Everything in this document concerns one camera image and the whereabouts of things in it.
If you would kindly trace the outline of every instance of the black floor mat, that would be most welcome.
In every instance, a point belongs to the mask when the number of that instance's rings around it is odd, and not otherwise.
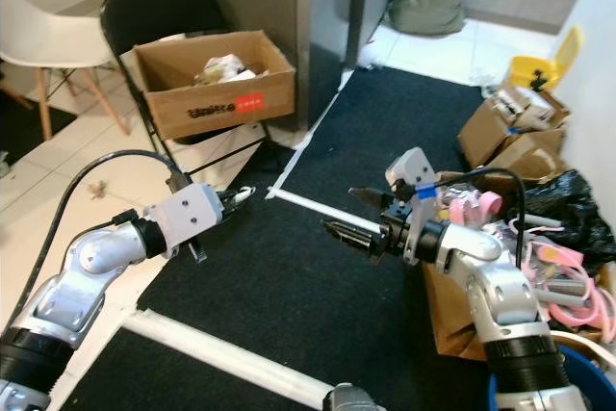
[[[21,159],[44,141],[39,103],[28,101],[32,104],[32,110],[24,108],[0,90],[0,151],[9,152],[9,164]],[[53,107],[49,107],[49,116],[54,134],[77,118],[77,115]]]
[[[384,169],[415,145],[435,169],[460,169],[455,135],[480,101],[478,89],[401,71],[355,73],[284,188],[375,218],[348,187],[383,187]],[[234,184],[272,184],[260,164]],[[139,306],[325,382],[353,382],[390,411],[480,408],[484,365],[436,354],[421,271],[394,258],[372,266],[320,220],[258,198],[211,230],[208,261],[172,260]],[[111,408],[305,409],[124,331],[64,406]]]

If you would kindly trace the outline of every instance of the blue bucket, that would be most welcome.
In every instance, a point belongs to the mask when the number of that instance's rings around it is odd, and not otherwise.
[[[576,384],[593,405],[593,411],[614,411],[616,389],[605,374],[584,356],[570,348],[561,347],[565,355],[565,371],[572,384]],[[497,380],[491,375],[488,385],[488,408],[498,411],[496,403]]]

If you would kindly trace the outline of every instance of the yellow plastic object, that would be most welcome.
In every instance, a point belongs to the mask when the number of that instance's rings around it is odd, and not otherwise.
[[[513,57],[509,65],[509,83],[517,87],[532,87],[531,82],[537,78],[535,71],[541,71],[541,77],[546,79],[543,90],[551,90],[560,82],[576,60],[584,44],[584,35],[579,26],[569,31],[567,38],[560,46],[553,60],[534,57]]]

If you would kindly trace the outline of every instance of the blue tape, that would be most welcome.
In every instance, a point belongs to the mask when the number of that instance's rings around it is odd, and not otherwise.
[[[417,197],[421,201],[424,199],[429,199],[430,197],[436,197],[436,188],[434,188],[433,183],[418,185],[415,187],[415,190],[417,191]]]

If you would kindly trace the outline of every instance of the white chair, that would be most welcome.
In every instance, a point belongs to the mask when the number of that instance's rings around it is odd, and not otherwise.
[[[107,114],[124,134],[129,134],[90,74],[90,68],[113,59],[98,18],[48,13],[28,0],[0,0],[0,58],[36,69],[40,120],[46,140],[52,134],[45,68],[78,69]]]

